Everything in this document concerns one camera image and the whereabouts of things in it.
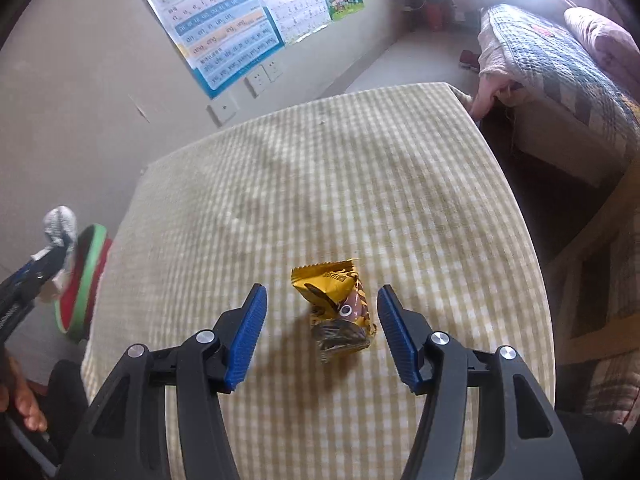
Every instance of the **tabletop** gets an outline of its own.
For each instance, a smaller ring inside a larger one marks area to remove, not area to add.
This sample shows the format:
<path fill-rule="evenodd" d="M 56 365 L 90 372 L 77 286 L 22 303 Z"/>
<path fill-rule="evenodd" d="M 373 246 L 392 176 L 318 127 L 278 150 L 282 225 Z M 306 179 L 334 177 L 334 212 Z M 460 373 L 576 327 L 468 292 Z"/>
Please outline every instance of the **tabletop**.
<path fill-rule="evenodd" d="M 180 344 L 239 306 L 268 314 L 244 383 L 221 405 L 241 478 L 397 479 L 424 403 L 382 330 L 322 364 L 293 267 L 357 258 L 372 320 L 393 286 L 463 345 L 519 350 L 553 400 L 546 294 L 529 233 L 479 130 L 445 83 L 376 89 L 281 110 L 153 163 L 100 282 L 82 378 L 92 398 L 126 348 Z M 469 396 L 458 477 L 474 450 Z M 175 393 L 174 478 L 183 478 Z"/>

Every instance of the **white tile floor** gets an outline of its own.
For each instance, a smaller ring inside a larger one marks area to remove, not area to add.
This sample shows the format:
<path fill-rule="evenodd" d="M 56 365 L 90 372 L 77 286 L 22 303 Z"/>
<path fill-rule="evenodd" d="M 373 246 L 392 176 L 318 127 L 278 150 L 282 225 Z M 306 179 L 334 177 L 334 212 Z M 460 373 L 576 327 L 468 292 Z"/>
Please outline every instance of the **white tile floor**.
<path fill-rule="evenodd" d="M 387 49 L 346 92 L 444 81 L 473 96 L 478 90 L 478 74 L 458 64 L 460 53 L 465 49 L 480 53 L 475 35 L 416 30 Z"/>

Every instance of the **human hand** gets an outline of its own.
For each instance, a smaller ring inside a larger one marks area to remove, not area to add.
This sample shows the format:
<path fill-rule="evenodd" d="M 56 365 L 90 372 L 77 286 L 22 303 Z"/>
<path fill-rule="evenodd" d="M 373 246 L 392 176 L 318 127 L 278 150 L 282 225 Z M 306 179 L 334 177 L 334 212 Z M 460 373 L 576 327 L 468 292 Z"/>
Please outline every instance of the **human hand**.
<path fill-rule="evenodd" d="M 24 417 L 24 425 L 28 430 L 46 431 L 47 419 L 40 410 L 38 401 L 20 370 L 20 365 L 9 355 L 7 359 L 15 378 L 15 391 L 12 399 L 7 387 L 0 384 L 0 412 L 5 412 L 9 408 L 9 403 L 13 401 L 18 412 Z"/>

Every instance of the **snack package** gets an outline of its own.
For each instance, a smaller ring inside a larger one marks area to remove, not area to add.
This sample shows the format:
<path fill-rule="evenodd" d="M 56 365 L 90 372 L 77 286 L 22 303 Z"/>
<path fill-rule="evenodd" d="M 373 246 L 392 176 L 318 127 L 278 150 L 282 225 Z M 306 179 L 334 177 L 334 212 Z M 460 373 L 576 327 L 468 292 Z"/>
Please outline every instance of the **snack package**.
<path fill-rule="evenodd" d="M 291 271 L 291 283 L 312 305 L 311 335 L 318 343 L 322 362 L 371 344 L 376 326 L 351 260 L 296 267 Z"/>

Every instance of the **baseboard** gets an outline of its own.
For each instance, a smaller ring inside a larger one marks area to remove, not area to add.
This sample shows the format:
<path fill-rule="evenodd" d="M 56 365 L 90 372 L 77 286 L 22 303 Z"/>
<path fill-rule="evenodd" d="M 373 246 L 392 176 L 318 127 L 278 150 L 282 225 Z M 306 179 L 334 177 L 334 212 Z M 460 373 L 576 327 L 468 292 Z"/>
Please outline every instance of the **baseboard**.
<path fill-rule="evenodd" d="M 375 60 L 377 60 L 382 53 L 393 45 L 398 40 L 399 34 L 393 34 L 380 40 L 366 53 L 360 56 L 342 75 L 338 76 L 336 80 L 331 83 L 324 92 L 320 94 L 319 99 L 325 97 L 332 97 L 334 95 L 344 94 L 344 91 L 356 81 L 358 76 L 362 74 L 367 68 L 369 68 Z"/>

